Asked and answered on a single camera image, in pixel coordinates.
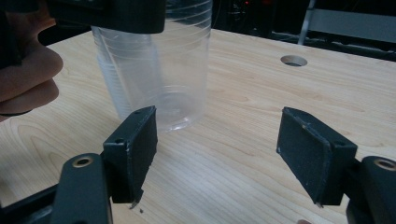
finger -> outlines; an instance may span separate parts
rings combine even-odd
[[[63,61],[56,52],[41,45],[32,46],[28,51],[22,66],[0,70],[0,102],[29,91],[61,71]]]
[[[3,116],[0,115],[0,122],[1,122],[1,121],[4,121],[4,120],[6,120],[6,119],[9,119],[9,117],[3,117]]]
[[[27,92],[0,103],[0,114],[15,114],[46,105],[58,97],[59,91],[51,79]]]
[[[301,220],[297,221],[297,224],[311,224],[311,223],[306,220],[301,219]]]

round hole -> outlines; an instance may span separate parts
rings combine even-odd
[[[123,138],[117,138],[116,141],[114,141],[116,144],[121,144],[124,143],[125,140]]]
[[[91,164],[92,162],[93,162],[93,159],[91,157],[81,157],[81,158],[76,159],[73,162],[73,166],[76,168],[81,168],[81,167]]]
[[[382,169],[389,171],[396,171],[396,163],[393,161],[386,161],[382,159],[378,159],[374,161],[375,165],[381,167]]]
[[[296,55],[286,55],[283,56],[280,61],[288,66],[301,67],[308,64],[305,58]]]

human hand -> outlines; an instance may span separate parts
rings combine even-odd
[[[311,224],[311,223],[306,220],[301,219],[301,220],[297,221],[297,224]]]
[[[53,77],[62,67],[61,57],[42,46],[38,34],[55,24],[44,1],[34,13],[7,13],[23,56],[22,66],[0,70],[0,114],[15,114],[46,105],[54,100],[58,88]],[[0,115],[0,122],[8,119]]]

wooden tabletop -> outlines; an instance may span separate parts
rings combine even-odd
[[[59,98],[0,123],[2,205],[56,184],[64,162],[100,153],[120,125],[92,34],[51,48],[64,59]],[[346,136],[358,159],[396,160],[396,63],[213,30],[205,117],[159,134],[142,201],[114,204],[115,223],[347,223],[347,197],[319,209],[276,154],[284,106]]]

clear plastic cup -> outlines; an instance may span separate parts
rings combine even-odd
[[[131,112],[156,105],[158,131],[184,128],[204,114],[211,8],[211,0],[168,0],[157,35],[97,30]]]
[[[97,62],[102,70],[102,74],[110,94],[111,100],[121,120],[125,120],[131,114],[132,108],[126,98],[125,91],[120,83],[119,75],[116,67],[112,62],[110,55],[103,42],[103,38],[99,35],[99,28],[92,27],[93,39],[96,44]]]

